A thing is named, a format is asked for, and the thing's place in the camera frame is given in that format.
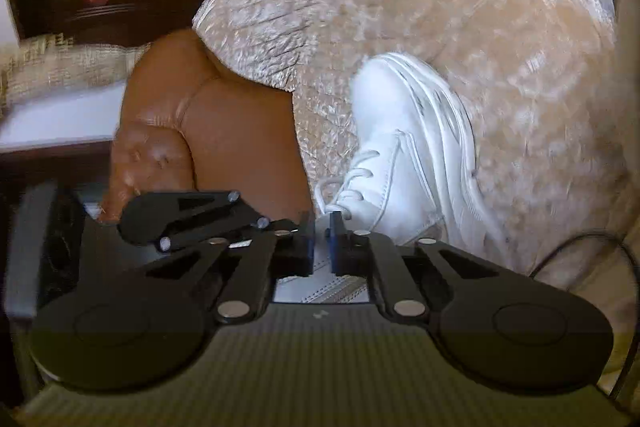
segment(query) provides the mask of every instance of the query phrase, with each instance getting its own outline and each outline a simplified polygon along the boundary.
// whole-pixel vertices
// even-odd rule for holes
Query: crushed velvet bedspread
[[[363,61],[394,50],[430,63],[469,114],[479,187],[510,238],[493,261],[511,269],[636,216],[599,0],[206,0],[194,27],[232,70],[292,91],[311,183],[344,174],[357,148],[349,81]],[[600,247],[581,245],[546,280],[574,284]]]

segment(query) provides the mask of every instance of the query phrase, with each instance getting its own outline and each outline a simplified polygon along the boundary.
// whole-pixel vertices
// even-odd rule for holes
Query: black cable
[[[625,362],[622,364],[622,369],[620,370],[620,374],[618,375],[618,379],[614,384],[611,393],[609,396],[613,399],[618,397],[620,393],[620,389],[625,383],[626,376],[631,370],[631,366],[634,363],[636,358],[636,353],[638,352],[638,344],[640,344],[640,268],[638,267],[638,263],[636,262],[636,258],[634,257],[631,249],[626,245],[626,243],[620,239],[617,235],[614,235],[606,230],[588,230],[586,232],[580,232],[574,237],[570,237],[560,245],[558,245],[551,253],[549,253],[538,266],[536,266],[533,271],[529,274],[531,279],[534,279],[540,270],[542,270],[547,264],[549,264],[555,257],[565,248],[570,247],[572,244],[577,243],[583,239],[589,239],[597,237],[599,239],[605,239],[610,243],[614,243],[626,256],[626,259],[631,267],[631,270],[634,274],[634,278],[636,280],[636,328],[634,330],[634,336],[631,338],[631,344],[629,344],[629,349],[626,352]]]

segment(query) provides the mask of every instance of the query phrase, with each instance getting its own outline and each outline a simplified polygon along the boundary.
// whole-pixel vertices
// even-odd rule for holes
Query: beige blanket
[[[638,215],[615,131],[628,127],[628,86],[611,74],[614,23],[599,0],[206,0],[194,26],[232,70],[293,92],[312,183],[344,174],[357,148],[349,80],[367,57],[432,64],[471,119],[479,187],[511,239],[493,261],[511,269],[527,272],[581,229],[626,233]],[[544,277],[584,283],[601,247],[580,245]],[[603,305],[618,333],[633,316],[623,286]]]

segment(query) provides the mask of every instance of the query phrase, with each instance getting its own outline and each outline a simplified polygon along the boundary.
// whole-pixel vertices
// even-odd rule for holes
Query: white shoelace
[[[357,167],[357,165],[366,160],[377,158],[378,156],[380,156],[380,153],[378,151],[360,151],[353,157],[353,160],[351,161],[351,169],[349,170],[349,172],[347,172],[344,178],[321,179],[316,184],[316,187],[314,189],[314,198],[316,199],[316,205],[320,209],[320,212],[322,212],[322,214],[326,214],[328,212],[341,212],[344,219],[351,219],[351,211],[346,206],[343,206],[343,204],[340,204],[340,202],[345,198],[352,198],[357,201],[362,201],[364,199],[362,192],[349,188],[349,183],[351,183],[351,180],[353,180],[354,178],[372,177],[373,172],[371,172],[369,169]],[[325,203],[324,196],[322,195],[322,190],[327,185],[335,184],[342,184],[342,186],[340,187],[338,192],[336,192],[331,202]]]

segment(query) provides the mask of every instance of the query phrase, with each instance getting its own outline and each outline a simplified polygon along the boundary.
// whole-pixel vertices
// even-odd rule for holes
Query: brown leather cushion
[[[181,30],[155,42],[129,79],[101,218],[118,219],[140,192],[194,188],[240,190],[271,219],[312,210],[290,94],[216,67]]]

